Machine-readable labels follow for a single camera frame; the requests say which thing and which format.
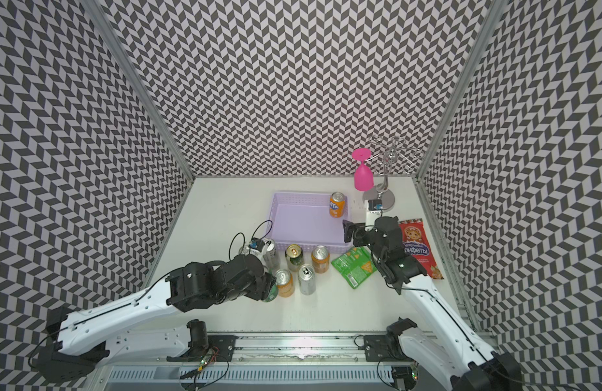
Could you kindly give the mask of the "orange Fanta can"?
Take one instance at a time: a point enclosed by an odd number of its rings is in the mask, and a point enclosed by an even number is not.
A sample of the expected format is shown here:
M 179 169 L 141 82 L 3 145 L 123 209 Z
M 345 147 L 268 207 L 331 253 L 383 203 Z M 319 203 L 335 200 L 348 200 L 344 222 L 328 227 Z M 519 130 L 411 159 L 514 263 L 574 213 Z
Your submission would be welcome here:
M 286 269 L 280 269 L 275 273 L 278 295 L 281 297 L 290 297 L 294 293 L 294 280 L 291 272 Z
M 317 274 L 327 272 L 330 267 L 330 252 L 324 245 L 316 246 L 312 251 L 312 265 Z
M 341 218 L 346 206 L 346 197 L 342 192 L 334 192 L 330 196 L 330 216 Z

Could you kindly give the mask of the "white monster can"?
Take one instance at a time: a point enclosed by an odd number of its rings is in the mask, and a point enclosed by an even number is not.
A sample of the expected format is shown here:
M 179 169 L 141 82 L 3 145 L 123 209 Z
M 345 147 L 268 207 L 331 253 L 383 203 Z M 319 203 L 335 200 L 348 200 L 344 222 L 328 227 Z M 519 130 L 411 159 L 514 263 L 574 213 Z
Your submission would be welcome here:
M 277 244 L 272 239 L 265 240 L 263 248 L 263 259 L 266 267 L 271 271 L 277 271 L 281 268 L 281 260 L 278 256 Z
M 316 291 L 316 272 L 312 265 L 304 264 L 298 271 L 299 288 L 302 294 L 311 296 Z

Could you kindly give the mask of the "green Sprite can back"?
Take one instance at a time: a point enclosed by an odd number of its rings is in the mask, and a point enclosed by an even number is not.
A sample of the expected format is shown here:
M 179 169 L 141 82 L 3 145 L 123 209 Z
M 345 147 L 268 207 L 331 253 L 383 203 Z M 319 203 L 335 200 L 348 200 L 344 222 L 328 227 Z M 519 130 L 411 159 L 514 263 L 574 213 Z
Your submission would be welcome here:
M 274 301 L 277 297 L 278 297 L 278 286 L 276 284 L 274 284 L 270 291 L 268 292 L 268 295 L 266 296 L 265 299 L 263 299 L 263 302 L 271 302 Z

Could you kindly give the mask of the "green gold can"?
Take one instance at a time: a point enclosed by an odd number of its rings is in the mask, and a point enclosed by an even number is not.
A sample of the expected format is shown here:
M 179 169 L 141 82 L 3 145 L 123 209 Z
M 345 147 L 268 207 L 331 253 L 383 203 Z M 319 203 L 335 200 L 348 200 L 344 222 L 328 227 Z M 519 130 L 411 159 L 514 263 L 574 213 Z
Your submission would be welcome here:
M 298 244 L 291 244 L 286 248 L 286 261 L 289 270 L 298 272 L 304 265 L 304 251 Z

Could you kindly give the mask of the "white Monster can back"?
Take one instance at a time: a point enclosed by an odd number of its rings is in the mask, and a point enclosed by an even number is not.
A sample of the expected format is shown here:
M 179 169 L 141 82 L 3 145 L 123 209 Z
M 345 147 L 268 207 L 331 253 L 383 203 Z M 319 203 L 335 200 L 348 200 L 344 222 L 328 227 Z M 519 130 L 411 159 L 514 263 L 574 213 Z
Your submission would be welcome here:
M 312 265 L 304 264 L 298 271 L 299 288 L 302 294 L 311 296 L 316 291 L 316 272 Z

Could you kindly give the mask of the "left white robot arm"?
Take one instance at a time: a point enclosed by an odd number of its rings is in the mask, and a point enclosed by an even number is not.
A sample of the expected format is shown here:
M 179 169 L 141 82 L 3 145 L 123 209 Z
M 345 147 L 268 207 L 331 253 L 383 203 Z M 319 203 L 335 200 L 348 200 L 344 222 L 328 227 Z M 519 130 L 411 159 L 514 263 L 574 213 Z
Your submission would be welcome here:
M 111 337 L 130 327 L 164 315 L 206 310 L 239 297 L 263 301 L 276 281 L 251 254 L 239 254 L 229 262 L 190 262 L 149 288 L 104 306 L 51 310 L 45 328 L 48 337 L 34 350 L 29 363 L 48 382 L 76 380 L 108 357 Z

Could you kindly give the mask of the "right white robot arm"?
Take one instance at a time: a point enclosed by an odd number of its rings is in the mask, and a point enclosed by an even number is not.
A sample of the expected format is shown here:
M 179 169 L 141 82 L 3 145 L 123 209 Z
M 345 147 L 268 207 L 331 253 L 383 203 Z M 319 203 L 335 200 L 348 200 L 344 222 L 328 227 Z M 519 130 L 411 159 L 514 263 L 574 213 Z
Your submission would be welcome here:
M 369 249 L 371 261 L 389 288 L 405 298 L 436 336 L 430 340 L 411 319 L 387 328 L 392 345 L 421 364 L 447 390 L 521 390 L 522 370 L 510 354 L 500 354 L 444 299 L 423 265 L 407 253 L 396 217 L 374 225 L 343 221 L 344 241 Z

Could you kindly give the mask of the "lilac plastic basket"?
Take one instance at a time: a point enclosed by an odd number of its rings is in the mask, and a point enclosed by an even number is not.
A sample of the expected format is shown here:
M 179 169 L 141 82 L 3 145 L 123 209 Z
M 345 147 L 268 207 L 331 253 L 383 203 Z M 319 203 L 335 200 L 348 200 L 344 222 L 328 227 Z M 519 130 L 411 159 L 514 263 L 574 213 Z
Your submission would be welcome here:
M 331 216 L 330 206 L 329 192 L 275 192 L 268 215 L 273 226 L 267 237 L 281 251 L 297 244 L 305 253 L 319 245 L 330 253 L 344 253 L 351 248 L 351 243 L 343 241 L 343 221 L 351 219 L 350 202 L 344 199 L 343 215 L 339 218 Z

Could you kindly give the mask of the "green snack packet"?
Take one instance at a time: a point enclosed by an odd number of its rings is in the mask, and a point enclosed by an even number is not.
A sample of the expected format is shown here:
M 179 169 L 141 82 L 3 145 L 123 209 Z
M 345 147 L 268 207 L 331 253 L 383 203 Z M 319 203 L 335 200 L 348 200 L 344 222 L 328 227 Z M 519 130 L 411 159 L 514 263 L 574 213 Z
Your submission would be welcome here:
M 359 288 L 377 270 L 366 247 L 352 247 L 331 265 L 352 289 Z

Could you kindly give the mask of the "red candy bag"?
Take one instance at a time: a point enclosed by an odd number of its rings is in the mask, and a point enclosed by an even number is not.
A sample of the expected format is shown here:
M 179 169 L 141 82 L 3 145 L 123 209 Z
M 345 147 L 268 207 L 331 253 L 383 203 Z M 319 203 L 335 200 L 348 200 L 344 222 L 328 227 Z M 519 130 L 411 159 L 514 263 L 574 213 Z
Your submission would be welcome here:
M 403 220 L 399 222 L 399 227 L 402 231 L 405 252 L 415 257 L 433 280 L 443 280 L 444 276 L 431 251 L 423 220 L 420 218 Z

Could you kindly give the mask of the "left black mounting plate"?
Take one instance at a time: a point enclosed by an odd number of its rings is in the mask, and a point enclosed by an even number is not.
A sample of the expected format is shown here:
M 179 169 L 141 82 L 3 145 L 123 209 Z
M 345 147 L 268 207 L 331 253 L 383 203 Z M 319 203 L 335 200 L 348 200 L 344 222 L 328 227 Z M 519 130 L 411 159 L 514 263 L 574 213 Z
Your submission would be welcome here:
M 237 337 L 231 334 L 209 336 L 192 340 L 181 354 L 167 356 L 171 363 L 197 363 L 216 355 L 217 361 L 230 362 L 234 356 Z

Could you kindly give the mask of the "black mounting plate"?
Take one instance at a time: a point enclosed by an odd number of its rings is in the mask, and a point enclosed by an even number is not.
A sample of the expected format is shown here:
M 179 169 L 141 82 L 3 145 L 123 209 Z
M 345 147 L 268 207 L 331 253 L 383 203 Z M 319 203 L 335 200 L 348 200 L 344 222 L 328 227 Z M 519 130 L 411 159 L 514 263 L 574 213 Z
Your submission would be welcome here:
M 217 361 L 230 362 L 234 356 L 237 337 L 231 334 L 209 336 L 192 340 L 181 354 L 167 356 L 171 363 L 197 363 L 216 355 Z
M 405 361 L 407 356 L 402 352 L 396 337 L 391 334 L 364 335 L 363 347 L 367 362 Z

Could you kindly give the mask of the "chrome glass holder stand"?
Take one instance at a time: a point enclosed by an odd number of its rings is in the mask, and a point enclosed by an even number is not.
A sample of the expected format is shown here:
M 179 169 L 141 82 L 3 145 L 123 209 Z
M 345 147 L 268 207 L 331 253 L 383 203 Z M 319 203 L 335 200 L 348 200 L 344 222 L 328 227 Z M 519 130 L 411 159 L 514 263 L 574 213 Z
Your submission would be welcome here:
M 363 200 L 378 200 L 382 210 L 387 212 L 395 205 L 395 194 L 389 188 L 390 177 L 395 170 L 402 166 L 403 175 L 416 174 L 418 163 L 423 157 L 423 150 L 407 142 L 404 137 L 395 137 L 390 141 L 379 144 L 379 150 L 373 152 L 366 162 L 376 162 L 381 181 L 374 184 L 371 189 L 364 191 Z

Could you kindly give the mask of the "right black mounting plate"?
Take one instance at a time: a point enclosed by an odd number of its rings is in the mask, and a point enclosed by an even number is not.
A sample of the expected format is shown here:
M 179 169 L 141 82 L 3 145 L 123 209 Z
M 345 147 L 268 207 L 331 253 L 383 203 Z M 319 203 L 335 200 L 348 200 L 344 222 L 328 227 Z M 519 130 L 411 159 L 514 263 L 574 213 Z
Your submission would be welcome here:
M 364 335 L 363 347 L 367 362 L 405 361 L 407 356 L 402 352 L 396 337 L 391 334 Z

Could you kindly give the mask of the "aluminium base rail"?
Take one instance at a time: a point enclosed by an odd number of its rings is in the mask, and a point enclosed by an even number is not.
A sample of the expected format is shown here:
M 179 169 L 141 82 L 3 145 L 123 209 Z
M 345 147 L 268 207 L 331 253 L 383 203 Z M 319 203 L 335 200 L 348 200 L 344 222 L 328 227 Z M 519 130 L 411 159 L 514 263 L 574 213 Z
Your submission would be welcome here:
M 389 386 L 422 390 L 433 383 L 419 363 L 367 362 L 364 335 L 377 332 L 213 332 L 237 337 L 230 362 L 216 355 L 197 363 L 171 363 L 161 355 L 122 358 L 97 369 L 84 382 L 85 390 L 215 390 L 224 386 L 254 389 L 299 388 L 314 384 L 344 387 Z

